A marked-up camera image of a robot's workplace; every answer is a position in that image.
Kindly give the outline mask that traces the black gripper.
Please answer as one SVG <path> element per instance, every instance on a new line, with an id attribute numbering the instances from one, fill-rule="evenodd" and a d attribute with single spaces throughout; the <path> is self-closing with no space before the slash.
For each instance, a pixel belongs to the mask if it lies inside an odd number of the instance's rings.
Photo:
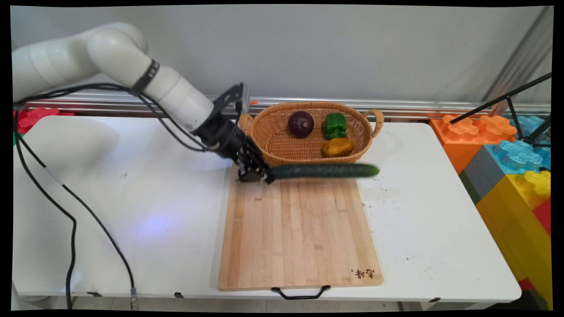
<path id="1" fill-rule="evenodd" d="M 245 132 L 224 114 L 218 112 L 211 115 L 192 135 L 199 137 L 208 151 L 215 152 L 224 159 L 238 161 L 240 182 L 270 184 L 275 181 L 270 166 L 264 161 L 262 151 L 256 143 L 245 140 Z M 242 146 L 243 153 L 238 154 Z"/>

